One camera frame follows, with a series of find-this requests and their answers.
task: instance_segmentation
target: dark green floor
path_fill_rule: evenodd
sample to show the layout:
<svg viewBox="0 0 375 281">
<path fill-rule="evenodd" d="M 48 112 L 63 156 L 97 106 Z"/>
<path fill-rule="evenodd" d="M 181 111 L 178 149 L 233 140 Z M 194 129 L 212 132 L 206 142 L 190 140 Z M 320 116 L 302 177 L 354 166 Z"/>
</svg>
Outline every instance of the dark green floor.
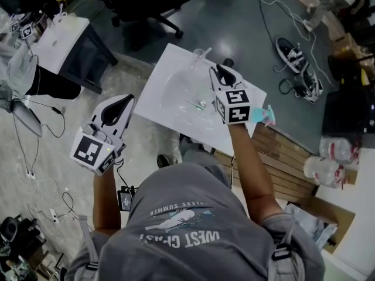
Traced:
<svg viewBox="0 0 375 281">
<path fill-rule="evenodd" d="M 73 1 L 71 5 L 74 6 L 78 1 Z M 296 14 L 305 15 L 305 7 L 297 0 L 282 1 Z M 101 2 L 89 0 L 77 8 L 75 13 L 92 18 L 102 7 Z M 306 42 L 299 36 L 292 20 L 279 7 L 264 5 L 263 10 L 274 40 L 282 36 L 298 42 L 305 53 L 310 55 L 312 42 Z M 221 63 L 227 57 L 232 58 L 234 68 L 247 81 L 267 93 L 265 106 L 271 104 L 275 111 L 275 128 L 312 152 L 318 151 L 326 94 L 333 88 L 324 75 L 317 71 L 325 92 L 315 105 L 295 98 L 293 93 L 280 94 L 280 76 L 273 72 L 272 67 L 283 67 L 283 64 L 264 29 L 258 0 L 191 0 L 169 17 L 184 31 L 182 39 L 176 39 L 172 29 L 150 19 L 142 30 L 145 33 L 145 45 L 137 52 L 131 49 L 131 38 L 140 25 L 122 23 L 120 27 L 114 28 L 111 23 L 113 16 L 111 11 L 104 9 L 92 21 L 94 29 L 113 51 L 154 64 L 166 45 L 173 43 L 190 51 L 212 47 L 213 51 L 207 58 L 216 63 Z M 314 55 L 320 68 L 330 77 L 326 61 L 331 47 L 328 30 L 322 25 L 315 33 L 318 38 Z M 290 71 L 286 70 L 285 73 L 292 76 Z"/>
</svg>

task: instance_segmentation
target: blue spray bottle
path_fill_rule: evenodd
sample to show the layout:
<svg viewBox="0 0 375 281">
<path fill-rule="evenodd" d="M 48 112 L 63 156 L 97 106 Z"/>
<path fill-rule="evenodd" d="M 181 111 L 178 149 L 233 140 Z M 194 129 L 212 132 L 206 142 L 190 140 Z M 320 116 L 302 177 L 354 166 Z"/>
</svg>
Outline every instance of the blue spray bottle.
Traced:
<svg viewBox="0 0 375 281">
<path fill-rule="evenodd" d="M 253 108 L 250 119 L 251 122 L 258 123 L 262 122 L 265 119 L 267 119 L 267 121 L 265 122 L 266 127 L 269 124 L 276 125 L 275 114 L 270 105 L 268 106 L 267 110 L 263 108 Z"/>
</svg>

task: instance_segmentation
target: gray pants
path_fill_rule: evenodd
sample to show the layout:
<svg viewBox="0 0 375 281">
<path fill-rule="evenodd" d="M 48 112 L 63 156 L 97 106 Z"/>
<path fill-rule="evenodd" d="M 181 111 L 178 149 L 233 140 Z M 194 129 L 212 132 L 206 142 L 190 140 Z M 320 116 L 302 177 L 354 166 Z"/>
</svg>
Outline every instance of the gray pants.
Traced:
<svg viewBox="0 0 375 281">
<path fill-rule="evenodd" d="M 348 8 L 350 5 L 345 0 L 321 0 L 317 7 L 311 7 L 311 18 L 309 24 L 316 28 L 322 21 L 324 15 L 329 11 L 339 11 Z"/>
<path fill-rule="evenodd" d="M 183 138 L 179 150 L 183 162 L 192 162 L 204 167 L 225 186 L 231 188 L 230 177 L 224 165 L 214 155 L 207 152 L 201 143 L 193 143 L 191 139 Z"/>
</svg>

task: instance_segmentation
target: wood board stack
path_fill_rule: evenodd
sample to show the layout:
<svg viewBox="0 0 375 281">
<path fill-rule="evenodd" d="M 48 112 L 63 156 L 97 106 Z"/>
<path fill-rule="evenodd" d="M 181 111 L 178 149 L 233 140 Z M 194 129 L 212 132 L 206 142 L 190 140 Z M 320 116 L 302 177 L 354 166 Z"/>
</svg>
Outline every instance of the wood board stack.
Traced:
<svg viewBox="0 0 375 281">
<path fill-rule="evenodd" d="M 315 187 L 314 181 L 303 173 L 305 160 L 311 154 L 263 124 L 257 124 L 253 143 L 271 175 L 276 198 L 305 205 Z M 232 155 L 216 151 L 215 156 L 230 173 Z M 233 186 L 241 187 L 236 161 L 233 163 L 233 177 Z"/>
</svg>

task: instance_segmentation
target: black pants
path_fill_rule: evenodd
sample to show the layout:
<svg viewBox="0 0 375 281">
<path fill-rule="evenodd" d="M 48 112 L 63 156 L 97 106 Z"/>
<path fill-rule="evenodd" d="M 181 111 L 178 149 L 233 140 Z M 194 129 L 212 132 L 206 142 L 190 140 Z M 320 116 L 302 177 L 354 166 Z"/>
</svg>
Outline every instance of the black pants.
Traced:
<svg viewBox="0 0 375 281">
<path fill-rule="evenodd" d="M 79 96 L 80 92 L 80 85 L 37 65 L 33 85 L 26 94 L 50 95 L 53 98 L 73 100 Z"/>
</svg>

